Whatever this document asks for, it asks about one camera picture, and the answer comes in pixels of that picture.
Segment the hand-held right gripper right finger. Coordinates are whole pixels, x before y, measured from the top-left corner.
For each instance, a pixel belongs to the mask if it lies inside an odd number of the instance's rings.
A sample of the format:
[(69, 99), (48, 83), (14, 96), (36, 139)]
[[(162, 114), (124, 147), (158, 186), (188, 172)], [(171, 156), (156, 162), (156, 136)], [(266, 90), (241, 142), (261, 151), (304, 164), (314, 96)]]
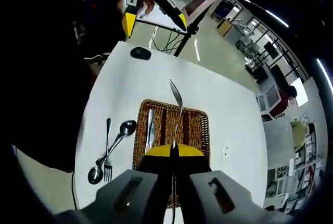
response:
[(258, 206), (251, 193), (224, 172), (211, 170), (201, 151), (180, 144), (173, 155), (184, 223), (291, 222), (286, 214)]

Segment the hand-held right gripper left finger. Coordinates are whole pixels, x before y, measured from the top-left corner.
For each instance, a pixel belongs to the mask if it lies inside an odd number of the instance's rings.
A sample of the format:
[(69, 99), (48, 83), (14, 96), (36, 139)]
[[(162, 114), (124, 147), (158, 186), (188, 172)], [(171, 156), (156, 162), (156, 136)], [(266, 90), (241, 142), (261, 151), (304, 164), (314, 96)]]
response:
[(128, 169), (97, 190), (95, 200), (79, 210), (56, 215), (56, 223), (163, 223), (171, 176), (149, 173), (166, 163), (154, 148), (143, 159), (143, 171)]

